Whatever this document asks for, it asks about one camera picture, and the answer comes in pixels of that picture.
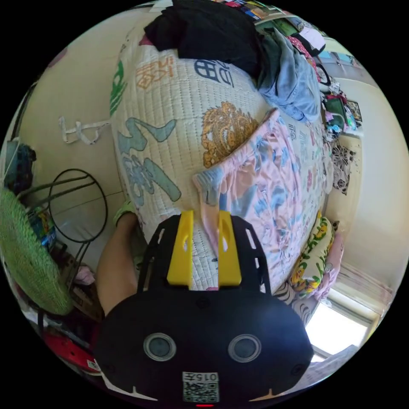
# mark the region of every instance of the wall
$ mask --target wall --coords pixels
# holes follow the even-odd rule
[[[336,79],[359,103],[362,185],[343,260],[397,289],[409,257],[409,153],[400,125],[379,88]]]

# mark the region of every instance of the black metal ring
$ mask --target black metal ring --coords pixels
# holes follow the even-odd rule
[[[68,237],[66,234],[64,234],[64,233],[59,229],[59,227],[57,226],[57,223],[55,222],[55,220],[54,220],[54,218],[53,218],[53,216],[52,216],[51,202],[49,202],[49,204],[48,204],[48,211],[49,211],[51,220],[52,220],[52,222],[53,222],[54,225],[55,225],[55,228],[56,228],[66,239],[71,240],[71,241],[74,242],[74,243],[81,243],[81,244],[83,244],[83,243],[90,243],[90,242],[93,242],[96,238],[98,238],[98,237],[102,234],[102,232],[103,232],[104,229],[105,229],[105,226],[107,225],[107,221],[108,221],[108,204],[107,204],[107,198],[106,198],[106,196],[105,196],[105,194],[104,194],[104,191],[102,190],[100,184],[97,182],[97,180],[96,180],[91,174],[89,174],[88,172],[86,172],[86,171],[84,171],[84,170],[82,170],[82,169],[72,168],[72,169],[63,170],[59,175],[57,175],[57,177],[56,177],[52,182],[53,182],[53,183],[56,182],[56,181],[58,180],[58,178],[59,178],[61,175],[63,175],[64,173],[66,173],[66,172],[72,172],[72,171],[77,171],[77,172],[85,173],[88,177],[90,177],[90,178],[94,181],[94,183],[97,185],[98,189],[100,190],[100,192],[101,192],[101,194],[102,194],[102,198],[104,199],[104,204],[105,204],[105,220],[104,220],[104,224],[103,224],[101,230],[100,230],[96,235],[94,235],[92,238],[90,238],[90,239],[87,239],[87,240],[74,240],[74,239],[72,239],[71,237]],[[53,188],[53,187],[51,186],[51,187],[50,187],[50,190],[49,190],[49,193],[48,193],[48,197],[51,196],[52,188]]]

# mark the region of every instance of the pillow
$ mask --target pillow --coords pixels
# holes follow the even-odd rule
[[[334,240],[331,222],[318,212],[301,256],[290,277],[290,285],[298,298],[311,296],[323,279],[325,260]]]
[[[339,233],[334,236],[334,242],[328,252],[328,256],[325,260],[325,270],[323,279],[314,293],[314,297],[317,301],[320,301],[328,296],[330,288],[335,283],[338,273],[341,269],[341,260],[344,254],[344,240]]]
[[[348,191],[349,173],[355,154],[356,152],[342,146],[339,141],[332,147],[332,163],[334,165],[333,187],[340,190],[344,195]]]

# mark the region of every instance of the black and white pattern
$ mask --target black and white pattern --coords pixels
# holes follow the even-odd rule
[[[296,298],[294,289],[287,281],[285,281],[280,288],[278,288],[278,290],[274,293],[274,296],[280,301],[285,302],[287,305],[290,305],[299,315],[304,323],[304,326],[308,324],[318,303],[314,297],[309,297],[306,299]]]
[[[334,165],[333,186],[344,195],[348,191],[351,163],[354,160],[355,154],[356,152],[342,146],[339,142],[336,142],[332,147],[332,163]]]
[[[183,400],[192,403],[219,401],[219,376],[217,372],[183,372]]]

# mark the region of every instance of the sticker label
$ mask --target sticker label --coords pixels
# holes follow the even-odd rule
[[[86,360],[86,363],[88,364],[88,367],[93,369],[94,371],[98,371],[101,372],[101,370],[99,369],[99,366],[96,362],[92,362],[89,359]]]
[[[182,381],[185,402],[219,402],[219,375],[217,372],[182,372]]]

